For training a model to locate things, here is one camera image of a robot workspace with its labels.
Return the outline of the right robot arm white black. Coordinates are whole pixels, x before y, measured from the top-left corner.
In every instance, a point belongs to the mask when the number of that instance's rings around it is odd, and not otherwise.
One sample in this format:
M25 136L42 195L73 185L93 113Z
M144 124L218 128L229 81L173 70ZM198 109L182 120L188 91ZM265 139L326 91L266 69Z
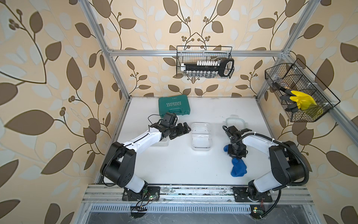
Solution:
M248 184L247 192L251 200L271 190L302 186L308 182L308 165L293 142L280 142L247 128L242 130L234 126L222 128L230 140L224 151L232 158L232 175L244 174L243 169L246 165L243 158L248 155L248 146L267 155L270 160L270 171Z

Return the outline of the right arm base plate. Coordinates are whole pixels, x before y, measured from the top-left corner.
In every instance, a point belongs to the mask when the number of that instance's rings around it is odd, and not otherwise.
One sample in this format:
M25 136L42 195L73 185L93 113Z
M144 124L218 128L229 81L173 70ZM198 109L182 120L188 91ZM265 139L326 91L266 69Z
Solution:
M253 187L232 187L235 202L271 203L272 196L269 191L260 193Z

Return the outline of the clear lunch box lid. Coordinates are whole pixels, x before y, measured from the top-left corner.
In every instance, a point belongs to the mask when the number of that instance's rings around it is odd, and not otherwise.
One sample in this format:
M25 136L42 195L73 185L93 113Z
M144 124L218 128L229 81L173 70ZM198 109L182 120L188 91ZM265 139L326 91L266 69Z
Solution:
M239 118L238 115L231 115L230 117L226 118L225 123L227 127L235 126L238 130L247 128L247 123L245 120Z

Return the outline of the blue cleaning cloth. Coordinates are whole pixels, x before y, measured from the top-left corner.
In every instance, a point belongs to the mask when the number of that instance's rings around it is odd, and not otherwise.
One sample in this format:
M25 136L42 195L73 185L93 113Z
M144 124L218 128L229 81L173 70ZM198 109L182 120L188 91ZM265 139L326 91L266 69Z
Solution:
M236 152L232 144L226 145L223 150L232 158L233 167L231 170L231 176L244 176L247 173L247 166L242 159L246 157L248 151L244 149Z

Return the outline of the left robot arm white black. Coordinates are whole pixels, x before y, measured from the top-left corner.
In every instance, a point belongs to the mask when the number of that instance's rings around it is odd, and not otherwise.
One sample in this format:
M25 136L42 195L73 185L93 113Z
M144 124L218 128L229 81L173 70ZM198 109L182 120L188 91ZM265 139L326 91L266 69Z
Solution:
M167 137L173 140L190 132L191 128L186 122L178 123L176 114L166 113L133 140L112 143L100 169L101 175L114 185L137 194L143 193L147 182L134 174L137 154Z

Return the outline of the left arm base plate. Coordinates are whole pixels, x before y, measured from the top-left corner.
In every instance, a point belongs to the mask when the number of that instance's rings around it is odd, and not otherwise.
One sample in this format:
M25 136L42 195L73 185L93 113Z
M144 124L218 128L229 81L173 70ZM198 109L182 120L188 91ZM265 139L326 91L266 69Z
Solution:
M160 197L160 187L159 186L148 186L145 185L144 188L136 193L126 187L124 187L124 193L122 196L123 201L129 202L139 202L144 201L157 201Z

